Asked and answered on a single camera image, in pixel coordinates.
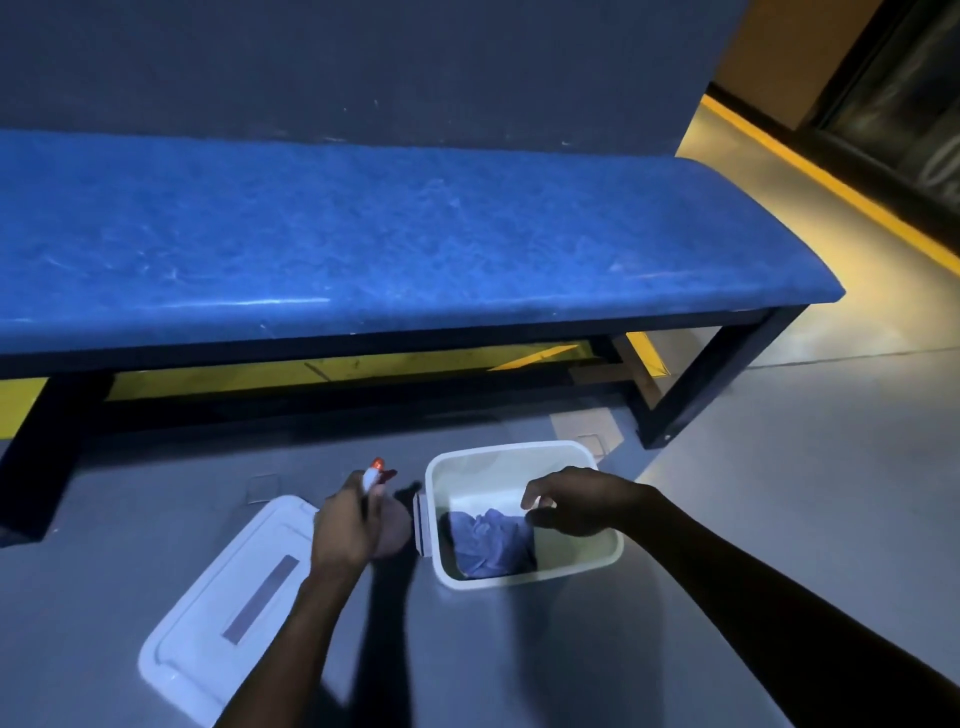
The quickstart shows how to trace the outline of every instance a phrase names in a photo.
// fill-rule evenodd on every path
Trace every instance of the sunlit floor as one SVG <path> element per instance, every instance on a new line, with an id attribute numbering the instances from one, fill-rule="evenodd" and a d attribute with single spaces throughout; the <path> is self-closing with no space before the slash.
<path id="1" fill-rule="evenodd" d="M 848 295 L 809 309 L 667 449 L 643 452 L 627 434 L 602 467 L 652 482 L 960 682 L 960 279 L 708 109 L 680 154 L 766 206 Z M 709 336 L 652 338 L 676 374 Z M 612 416 L 629 433 L 629 414 L 615 407 Z M 190 725 L 139 680 L 136 652 L 252 516 L 236 495 L 250 473 L 283 471 L 285 492 L 316 498 L 318 473 L 348 471 L 373 451 L 422 473 L 444 449 L 560 432 L 542 412 L 402 425 L 318 446 L 289 433 L 227 453 L 156 446 L 149 466 L 135 462 L 142 452 L 94 457 L 55 532 L 0 551 L 5 715 L 22 728 L 76 716 L 105 728 Z M 338 627 L 324 674 L 339 703 L 359 660 L 369 582 Z M 539 592 L 454 597 L 419 565 L 405 603 L 416 726 L 787 724 L 635 546 L 613 567 Z"/>

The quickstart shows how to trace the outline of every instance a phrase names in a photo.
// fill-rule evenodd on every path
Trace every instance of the cleaning rag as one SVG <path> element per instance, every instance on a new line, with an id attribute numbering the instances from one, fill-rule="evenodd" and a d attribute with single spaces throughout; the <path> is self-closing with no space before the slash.
<path id="1" fill-rule="evenodd" d="M 450 513 L 457 568 L 471 579 L 510 576 L 537 569 L 534 529 L 523 518 L 491 508 L 482 516 Z"/>

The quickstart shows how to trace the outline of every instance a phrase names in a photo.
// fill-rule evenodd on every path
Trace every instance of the gray label strip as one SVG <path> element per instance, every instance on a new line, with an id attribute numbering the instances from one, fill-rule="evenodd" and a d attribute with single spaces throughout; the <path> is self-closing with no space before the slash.
<path id="1" fill-rule="evenodd" d="M 293 573 L 293 570 L 299 563 L 300 559 L 295 559 L 289 555 L 280 559 L 280 563 L 277 564 L 274 570 L 263 580 L 263 583 L 257 588 L 256 592 L 253 593 L 253 596 L 250 597 L 250 601 L 240 610 L 240 614 L 238 614 L 230 623 L 230 626 L 224 630 L 223 637 L 229 642 L 240 644 L 243 636 L 247 634 L 247 630 L 250 629 L 250 625 L 253 624 L 253 621 L 260 615 L 263 608 L 270 603 L 270 600 L 274 594 L 276 594 L 276 590 L 279 589 L 283 582 L 287 580 L 287 577 Z"/>

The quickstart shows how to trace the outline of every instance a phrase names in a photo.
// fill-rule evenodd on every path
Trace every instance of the forearm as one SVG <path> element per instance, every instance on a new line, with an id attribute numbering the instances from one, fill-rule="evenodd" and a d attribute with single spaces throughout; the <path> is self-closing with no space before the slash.
<path id="1" fill-rule="evenodd" d="M 351 589 L 352 584 L 332 575 L 311 574 L 304 580 L 290 615 L 216 728 L 300 726 Z"/>
<path id="2" fill-rule="evenodd" d="M 620 529 L 687 591 L 797 726 L 960 716 L 942 675 L 650 489 Z"/>

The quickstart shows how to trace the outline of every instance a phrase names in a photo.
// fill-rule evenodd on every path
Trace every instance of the brown wall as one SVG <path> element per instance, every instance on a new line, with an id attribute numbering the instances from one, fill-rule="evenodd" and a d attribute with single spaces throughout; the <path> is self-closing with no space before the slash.
<path id="1" fill-rule="evenodd" d="M 881 0 L 753 0 L 713 80 L 796 129 Z"/>

